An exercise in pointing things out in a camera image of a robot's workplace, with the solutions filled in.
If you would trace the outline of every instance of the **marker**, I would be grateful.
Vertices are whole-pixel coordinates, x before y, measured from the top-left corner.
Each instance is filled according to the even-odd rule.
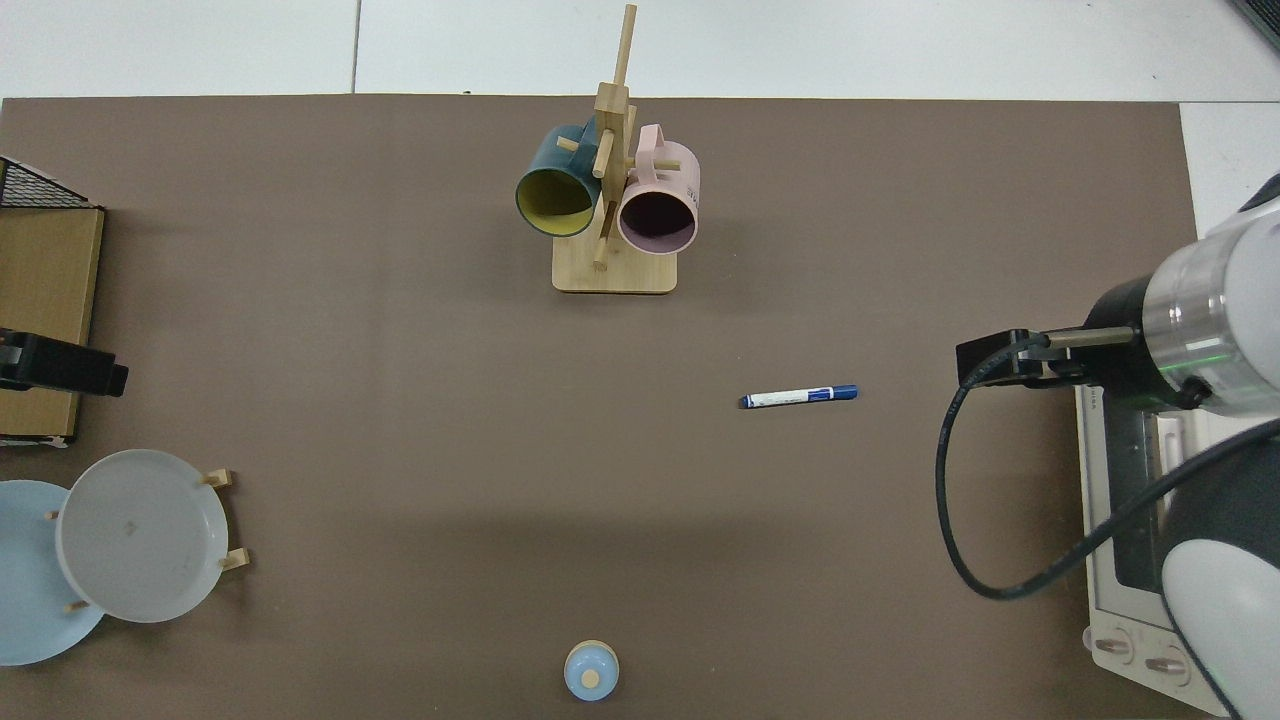
[[[858,397],[858,386],[812,387],[809,389],[783,389],[778,392],[758,392],[742,396],[742,407],[768,407],[771,405],[794,405],[796,402],[822,402],[824,400],[852,400]]]

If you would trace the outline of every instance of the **mug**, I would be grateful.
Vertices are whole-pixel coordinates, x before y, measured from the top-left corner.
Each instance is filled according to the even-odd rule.
[[[561,137],[576,142],[577,149],[561,147]],[[516,184],[520,215],[539,232],[556,237],[585,231],[600,197],[600,181],[591,176],[598,147],[595,118],[584,126],[559,126],[547,133]]]
[[[678,170],[658,164],[680,163]],[[628,245],[650,255],[671,255],[689,247],[698,234],[698,191],[701,169],[692,151],[662,137],[660,126],[640,128],[636,167],[618,204],[618,233]]]

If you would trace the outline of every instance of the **black cable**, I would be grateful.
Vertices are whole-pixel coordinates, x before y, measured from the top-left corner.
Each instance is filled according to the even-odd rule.
[[[1175,468],[1158,482],[1144,487],[1142,492],[1125,502],[1119,510],[1112,512],[1110,518],[1098,524],[1098,527],[1093,528],[1093,532],[1084,536],[1080,542],[1075,543],[1071,550],[1050,564],[1050,566],[1039,574],[1033,575],[1016,585],[1006,588],[988,585],[975,578],[969,570],[969,566],[965,565],[964,559],[960,557],[960,548],[956,547],[955,536],[951,532],[951,516],[947,512],[947,447],[951,443],[951,428],[955,425],[956,415],[960,413],[960,405],[964,404],[964,398],[969,395],[969,391],[977,387],[978,383],[980,383],[983,378],[986,378],[1001,363],[1036,346],[1048,346],[1048,338],[1042,333],[1032,334],[1027,340],[992,354],[989,357],[983,360],[980,365],[974,368],[973,372],[969,373],[969,377],[966,377],[956,389],[955,397],[951,398],[947,414],[942,419],[942,430],[938,433],[938,454],[933,465],[933,487],[938,502],[938,524],[942,527],[942,542],[947,546],[947,555],[951,557],[951,564],[955,566],[956,573],[960,574],[960,578],[964,579],[965,584],[969,585],[973,592],[983,597],[991,600],[1018,600],[1043,589],[1050,583],[1075,569],[1075,566],[1083,562],[1091,552],[1111,539],[1121,528],[1124,528],[1125,523],[1134,520],[1139,512],[1147,510],[1166,493],[1196,477],[1196,474],[1204,466],[1221,460],[1224,456],[1234,452],[1239,447],[1280,434],[1280,419],[1276,419],[1251,428],[1204,450],[1199,455],[1193,456],[1190,460],[1187,460]]]

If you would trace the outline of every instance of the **white plate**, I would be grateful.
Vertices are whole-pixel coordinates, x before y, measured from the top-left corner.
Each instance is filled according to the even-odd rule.
[[[37,480],[0,483],[0,665],[50,659],[81,642],[102,611],[64,607],[81,600],[67,584],[54,550],[58,510],[67,488]]]
[[[58,518],[67,580],[108,615],[159,623],[205,600],[227,557],[227,515],[204,474],[155,450],[99,460]]]

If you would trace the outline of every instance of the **pink mug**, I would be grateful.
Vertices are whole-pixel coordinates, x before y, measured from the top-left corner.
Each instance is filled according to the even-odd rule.
[[[680,169],[658,169],[678,163]],[[671,255],[689,247],[698,234],[698,190],[701,170],[692,151],[662,137],[662,127],[644,126],[636,167],[618,204],[618,232],[641,252]]]

